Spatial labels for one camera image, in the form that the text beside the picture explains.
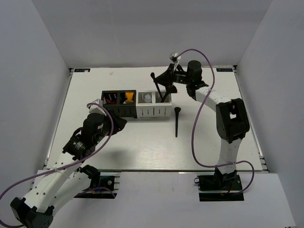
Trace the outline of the clear plastic bottle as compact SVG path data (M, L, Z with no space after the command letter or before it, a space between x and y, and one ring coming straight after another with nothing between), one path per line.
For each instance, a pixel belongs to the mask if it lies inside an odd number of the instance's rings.
M144 102L145 103L152 103L152 96L150 94L146 94L144 96Z

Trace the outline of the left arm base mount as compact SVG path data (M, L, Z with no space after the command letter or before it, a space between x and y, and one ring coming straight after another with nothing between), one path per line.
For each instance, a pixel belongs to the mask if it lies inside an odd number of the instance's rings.
M85 190L74 196L79 199L115 199L120 187L121 174L118 172L102 172L98 187Z

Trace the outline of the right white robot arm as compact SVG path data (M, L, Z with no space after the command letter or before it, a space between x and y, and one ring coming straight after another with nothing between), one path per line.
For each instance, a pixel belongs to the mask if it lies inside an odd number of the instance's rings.
M156 87L164 86L166 93L161 96L165 100L169 94L177 93L174 83L184 84L189 97L206 105L216 114L216 129L221 138L218 163L213 166L215 172L210 184L217 189L226 189L237 178L236 164L238 149L250 129L250 124L241 98L230 99L213 91L202 79L201 63L192 60L187 69L179 64L170 64L159 76L150 76Z

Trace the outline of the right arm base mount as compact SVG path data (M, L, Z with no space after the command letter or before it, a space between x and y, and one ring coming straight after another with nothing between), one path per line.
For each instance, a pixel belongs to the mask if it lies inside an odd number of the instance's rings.
M199 175L194 184L198 186L200 202L244 201L243 193L237 194L243 189L239 175L222 188L214 182L212 175Z

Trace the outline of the black makeup brush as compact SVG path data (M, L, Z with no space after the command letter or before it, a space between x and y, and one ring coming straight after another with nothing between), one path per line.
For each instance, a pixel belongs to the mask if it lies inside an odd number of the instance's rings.
M162 93L161 93L161 90L160 90L158 84L155 82L155 74L152 72L152 73L150 74L150 76L151 76L151 78L152 78L152 80L153 80L153 82L154 82L154 84L155 84L155 86L156 86L156 89L157 89L157 91L158 91L158 94L159 94L159 96L160 96L160 98L161 98L161 103L163 103L163 102L164 102L164 98L163 98L163 96L162 96Z
M178 137L178 126L179 126L179 113L181 111L180 107L175 107L175 137Z

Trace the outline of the orange cream tube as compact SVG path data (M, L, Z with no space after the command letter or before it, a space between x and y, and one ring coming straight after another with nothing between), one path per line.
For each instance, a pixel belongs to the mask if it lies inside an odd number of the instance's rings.
M133 95L134 92L125 92L126 100L127 99L133 100Z

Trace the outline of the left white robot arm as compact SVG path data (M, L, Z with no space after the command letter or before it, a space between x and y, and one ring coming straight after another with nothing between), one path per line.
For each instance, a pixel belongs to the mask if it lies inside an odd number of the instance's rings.
M16 219L27 228L48 228L55 213L73 197L82 191L98 189L100 172L82 164L103 138L120 132L126 123L112 112L89 114L63 147L53 168L29 193L12 200L10 207Z

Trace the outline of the white oval bottle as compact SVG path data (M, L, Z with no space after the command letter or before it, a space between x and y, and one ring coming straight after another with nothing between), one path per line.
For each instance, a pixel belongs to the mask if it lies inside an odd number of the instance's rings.
M123 102L123 104L127 104L127 105L130 105L130 104L133 104L134 101L133 100L130 100L130 99L127 99Z

